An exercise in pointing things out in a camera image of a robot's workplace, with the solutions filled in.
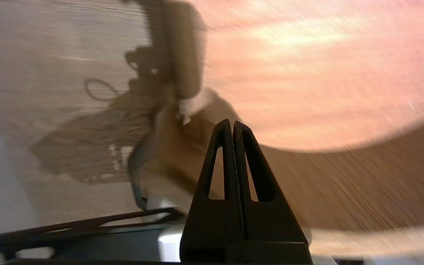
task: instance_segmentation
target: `wood grain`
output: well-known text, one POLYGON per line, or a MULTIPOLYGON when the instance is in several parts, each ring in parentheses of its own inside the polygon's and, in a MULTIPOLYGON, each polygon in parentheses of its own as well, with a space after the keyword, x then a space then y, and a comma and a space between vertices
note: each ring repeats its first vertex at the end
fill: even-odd
MULTIPOLYGON (((0 129, 41 224, 135 209, 124 157, 173 80, 216 94, 205 131, 253 129, 303 225, 424 226, 424 1, 182 4, 206 25, 188 28, 193 56, 169 45, 191 34, 165 26, 160 1, 0 1, 0 129), (116 92, 92 82, 89 96, 93 78, 116 92)), ((165 121, 149 167, 190 188, 204 153, 165 121)))

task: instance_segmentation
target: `floor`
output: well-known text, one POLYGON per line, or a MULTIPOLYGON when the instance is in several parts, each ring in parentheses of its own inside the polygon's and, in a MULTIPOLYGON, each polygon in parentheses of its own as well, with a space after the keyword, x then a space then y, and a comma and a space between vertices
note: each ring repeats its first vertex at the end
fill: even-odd
MULTIPOLYGON (((126 157, 176 63, 195 69, 182 87, 203 82, 216 93, 212 124, 231 116, 252 126, 299 220, 324 230, 321 243, 347 230, 345 239, 361 232, 370 237, 360 243, 386 242, 394 229, 401 245, 374 250, 424 251, 424 234, 404 230, 424 229, 424 3, 375 0, 329 13, 319 0, 221 5, 182 5, 207 25, 197 40, 207 52, 195 51, 201 69, 180 60, 190 43, 167 44, 159 2, 0 1, 0 220, 17 229, 136 210, 126 157)), ((203 153, 163 140, 175 181, 194 186, 203 153)))

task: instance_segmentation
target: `wooden floor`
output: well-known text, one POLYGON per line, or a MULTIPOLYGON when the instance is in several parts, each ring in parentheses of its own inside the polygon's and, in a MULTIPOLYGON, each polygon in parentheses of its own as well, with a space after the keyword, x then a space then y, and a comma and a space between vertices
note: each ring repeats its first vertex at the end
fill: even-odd
MULTIPOLYGON (((217 93, 208 129, 253 129, 303 225, 424 226, 424 1, 190 0, 197 68, 175 65, 170 3, 0 1, 0 130, 42 224, 136 209, 126 155, 185 72, 217 93)), ((204 154, 163 141, 194 182, 204 154)))

